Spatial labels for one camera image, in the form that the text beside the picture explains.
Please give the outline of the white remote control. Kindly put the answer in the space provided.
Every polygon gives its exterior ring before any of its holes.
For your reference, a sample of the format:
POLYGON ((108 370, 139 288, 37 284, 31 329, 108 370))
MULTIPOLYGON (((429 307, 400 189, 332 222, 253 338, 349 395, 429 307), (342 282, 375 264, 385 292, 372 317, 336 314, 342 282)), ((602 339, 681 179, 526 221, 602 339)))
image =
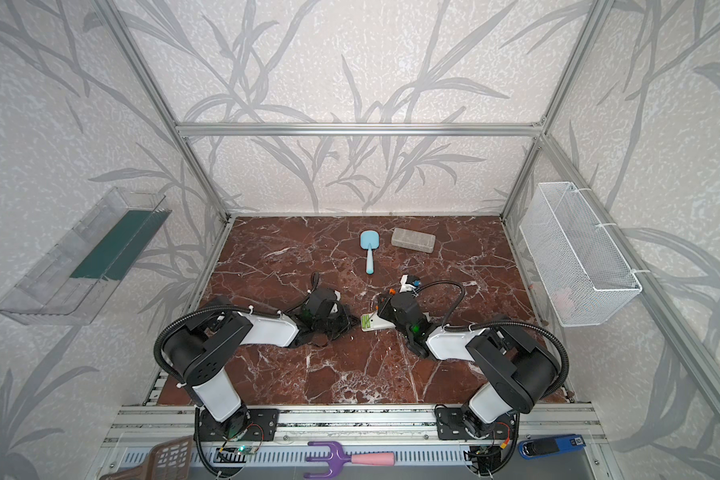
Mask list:
POLYGON ((378 316, 377 312, 361 316, 361 329, 364 332, 395 329, 395 324, 378 316))

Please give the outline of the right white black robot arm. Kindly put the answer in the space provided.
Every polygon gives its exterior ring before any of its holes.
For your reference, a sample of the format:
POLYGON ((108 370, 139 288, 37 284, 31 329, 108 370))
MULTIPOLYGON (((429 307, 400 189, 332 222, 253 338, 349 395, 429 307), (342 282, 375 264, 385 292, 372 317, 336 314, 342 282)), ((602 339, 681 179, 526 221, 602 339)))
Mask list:
POLYGON ((487 383, 461 407, 466 430, 475 438, 509 413, 528 414, 565 383, 570 359, 563 343, 531 323, 497 316, 483 324, 436 325, 409 292, 382 294, 376 316, 403 335, 424 359, 475 364, 487 383))

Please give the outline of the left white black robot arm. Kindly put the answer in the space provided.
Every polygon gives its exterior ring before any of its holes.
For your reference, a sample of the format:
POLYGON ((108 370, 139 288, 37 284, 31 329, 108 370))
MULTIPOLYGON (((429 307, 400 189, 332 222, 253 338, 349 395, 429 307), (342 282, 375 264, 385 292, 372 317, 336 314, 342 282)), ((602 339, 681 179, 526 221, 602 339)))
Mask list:
POLYGON ((226 372, 240 347, 295 349, 320 335, 332 342, 359 324, 360 318, 341 302, 340 294, 323 287, 313 288, 297 305, 274 313, 217 297, 165 327, 154 342, 153 357, 197 407, 224 425, 246 410, 226 372))

